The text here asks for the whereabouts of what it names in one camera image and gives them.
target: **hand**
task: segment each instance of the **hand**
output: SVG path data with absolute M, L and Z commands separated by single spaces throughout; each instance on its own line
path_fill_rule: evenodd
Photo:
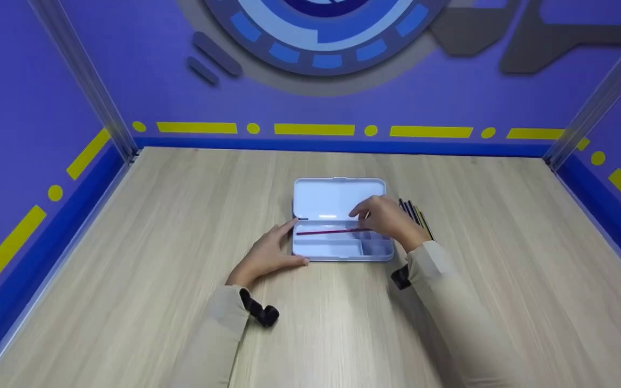
M 281 246 L 287 240 L 287 233 L 296 225 L 298 219 L 293 218 L 285 224 L 274 225 L 262 235 L 241 262 L 229 274 L 227 285 L 239 285 L 251 288 L 256 279 L 282 268 L 296 268 L 308 265 L 303 256 L 287 255 Z
M 372 196 L 366 199 L 356 205 L 349 216 L 359 216 L 360 228 L 368 228 L 394 238 L 407 253 L 424 241 L 433 240 L 426 229 L 414 223 L 397 202 L 387 196 Z

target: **left hand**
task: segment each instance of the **left hand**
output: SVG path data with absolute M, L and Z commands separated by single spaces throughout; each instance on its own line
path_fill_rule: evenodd
M 293 256 L 282 252 L 281 247 L 287 240 L 287 233 L 296 225 L 293 218 L 283 225 L 274 225 L 262 235 L 241 262 L 229 274 L 227 285 L 239 285 L 247 289 L 257 278 L 282 268 L 296 268 L 308 265 L 303 256 Z

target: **black wrist strap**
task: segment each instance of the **black wrist strap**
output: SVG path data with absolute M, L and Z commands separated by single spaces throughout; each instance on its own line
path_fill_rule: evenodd
M 390 278 L 392 278 L 392 281 L 400 290 L 410 287 L 411 282 L 409 282 L 409 265 L 404 265 L 404 267 L 392 272 Z
M 244 309 L 248 311 L 263 327 L 272 327 L 279 318 L 279 311 L 271 306 L 267 305 L 263 309 L 255 299 L 251 297 L 251 293 L 247 289 L 241 289 L 239 291 L 241 295 L 241 302 L 244 304 Z

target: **wooden surface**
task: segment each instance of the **wooden surface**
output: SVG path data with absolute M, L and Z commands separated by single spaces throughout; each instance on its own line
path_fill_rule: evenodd
M 0 387 L 167 386 L 212 290 L 314 176 L 380 177 L 412 199 L 541 386 L 621 386 L 621 260 L 541 160 L 146 148 L 3 355 Z M 388 292 L 398 265 L 259 284 L 281 318 L 249 324 L 231 386 L 453 385 L 427 313 Z

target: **sleeve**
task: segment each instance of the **sleeve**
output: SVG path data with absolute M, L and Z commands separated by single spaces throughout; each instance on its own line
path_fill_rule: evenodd
M 407 255 L 409 281 L 432 315 L 468 387 L 530 386 L 527 369 L 456 271 L 449 254 L 426 241 Z
M 238 286 L 217 287 L 175 369 L 172 388 L 226 388 L 249 313 Z

